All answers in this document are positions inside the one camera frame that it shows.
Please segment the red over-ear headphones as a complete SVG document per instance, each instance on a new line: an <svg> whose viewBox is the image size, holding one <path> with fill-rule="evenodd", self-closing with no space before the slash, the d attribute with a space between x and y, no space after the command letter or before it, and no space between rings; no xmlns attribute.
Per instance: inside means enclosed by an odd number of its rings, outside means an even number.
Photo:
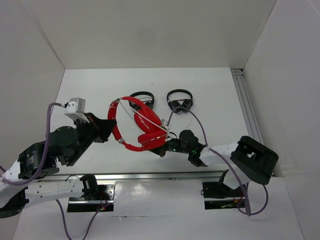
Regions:
<svg viewBox="0 0 320 240"><path fill-rule="evenodd" d="M126 149L133 152L149 151L164 145L167 133L162 128L161 119L152 109L134 97L124 96L111 102L108 109L107 119L116 119L118 105L124 100L132 102L140 107L139 110L134 110L133 120L140 130L143 131L143 134L137 138L137 141L141 146L135 146L127 143L123 139L118 126L115 126L112 130L114 139L118 143L124 145Z"/></svg>

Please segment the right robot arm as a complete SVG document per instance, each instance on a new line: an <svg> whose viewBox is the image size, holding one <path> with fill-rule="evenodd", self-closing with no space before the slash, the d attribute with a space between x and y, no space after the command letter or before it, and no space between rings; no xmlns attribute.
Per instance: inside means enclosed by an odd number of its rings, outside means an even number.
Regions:
<svg viewBox="0 0 320 240"><path fill-rule="evenodd" d="M183 130L178 138L165 138L164 133L159 130L140 135L138 147L126 143L118 130L112 131L115 140L133 152L150 151L160 157L166 152L187 154L188 161L195 167L225 164L229 170L218 184L223 196L230 196L236 188L249 182L268 185L279 159L273 150L246 135L238 142L213 149L200 143L189 129Z"/></svg>

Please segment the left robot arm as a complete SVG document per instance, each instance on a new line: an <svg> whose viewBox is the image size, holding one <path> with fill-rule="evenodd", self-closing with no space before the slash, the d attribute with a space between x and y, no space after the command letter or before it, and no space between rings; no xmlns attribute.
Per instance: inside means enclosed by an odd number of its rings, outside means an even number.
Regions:
<svg viewBox="0 0 320 240"><path fill-rule="evenodd" d="M72 167L92 143L108 141L117 122L114 119L100 119L86 113L87 122L76 120L75 127L61 126L49 133L49 141L32 144L25 149L17 161L2 176L1 180L21 183L35 175L41 160L44 160L38 176L24 185L0 183L0 217L10 218L20 214L24 208L61 198L84 198L92 200L100 193L97 179L85 174L75 180L56 185L43 185L40 180L59 172L57 163Z"/></svg>

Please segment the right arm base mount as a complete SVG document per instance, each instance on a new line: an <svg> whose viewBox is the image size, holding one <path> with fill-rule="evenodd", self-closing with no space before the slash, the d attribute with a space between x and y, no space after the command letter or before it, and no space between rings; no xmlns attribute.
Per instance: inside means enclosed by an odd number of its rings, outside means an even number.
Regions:
<svg viewBox="0 0 320 240"><path fill-rule="evenodd" d="M200 194L205 210L236 209L245 207L245 197L240 187L231 189L220 182L203 182Z"/></svg>

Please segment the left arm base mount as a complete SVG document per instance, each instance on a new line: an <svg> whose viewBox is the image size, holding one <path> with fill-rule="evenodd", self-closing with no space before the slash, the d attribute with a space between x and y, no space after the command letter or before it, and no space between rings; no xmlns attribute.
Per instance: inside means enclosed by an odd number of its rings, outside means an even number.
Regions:
<svg viewBox="0 0 320 240"><path fill-rule="evenodd" d="M113 212L116 182L102 181L97 182L98 192L88 199L84 197L70 197L67 205L68 213L94 213Z"/></svg>

